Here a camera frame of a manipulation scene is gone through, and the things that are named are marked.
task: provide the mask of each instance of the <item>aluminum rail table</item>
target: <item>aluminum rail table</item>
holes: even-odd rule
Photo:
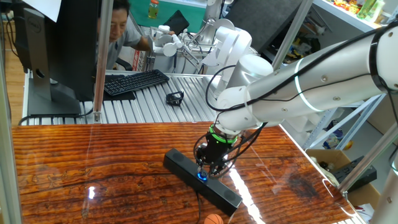
[[[117,70],[106,71],[107,75],[130,75],[137,72]],[[213,121],[216,112],[210,109],[205,100],[207,80],[210,75],[169,74],[170,81],[135,92],[135,100],[104,101],[101,120],[104,124],[116,123],[161,123],[161,122],[199,122]],[[27,116],[28,83],[30,75],[25,76],[24,105],[22,116]],[[166,95],[177,91],[184,92],[181,106],[166,103]],[[209,97],[210,103],[216,100]],[[85,114],[93,108],[93,102],[80,102],[81,113]],[[22,125],[51,124],[92,124],[93,114],[82,118],[31,118]]]

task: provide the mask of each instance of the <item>bottle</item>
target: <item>bottle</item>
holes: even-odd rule
[[[156,19],[158,11],[159,11],[158,0],[150,0],[148,17],[151,19]]]
[[[374,22],[376,21],[377,17],[379,17],[381,9],[385,5],[385,2],[383,0],[377,0],[371,10],[368,12],[368,14],[365,17],[365,20],[368,22]]]
[[[365,19],[375,2],[376,0],[366,0],[365,4],[362,6],[362,9],[358,12],[356,17],[360,19]]]

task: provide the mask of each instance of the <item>black keyboard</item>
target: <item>black keyboard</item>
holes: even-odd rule
[[[160,83],[165,83],[169,79],[170,78],[161,71],[151,70],[105,82],[105,91],[111,96],[116,96],[128,91],[136,91]]]

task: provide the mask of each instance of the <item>black power strip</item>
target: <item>black power strip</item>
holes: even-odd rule
[[[342,168],[334,171],[332,174],[336,177],[337,181],[341,184],[342,181],[348,176],[351,171],[361,162],[364,156],[361,156],[353,160],[350,164],[343,166]],[[352,192],[374,180],[377,179],[377,170],[370,166],[370,168],[359,178],[349,189],[348,192]]]

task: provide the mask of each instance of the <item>blue light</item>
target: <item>blue light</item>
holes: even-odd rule
[[[199,177],[200,180],[203,180],[203,181],[206,181],[206,180],[207,180],[206,177],[202,177],[199,173],[198,173],[198,177]]]

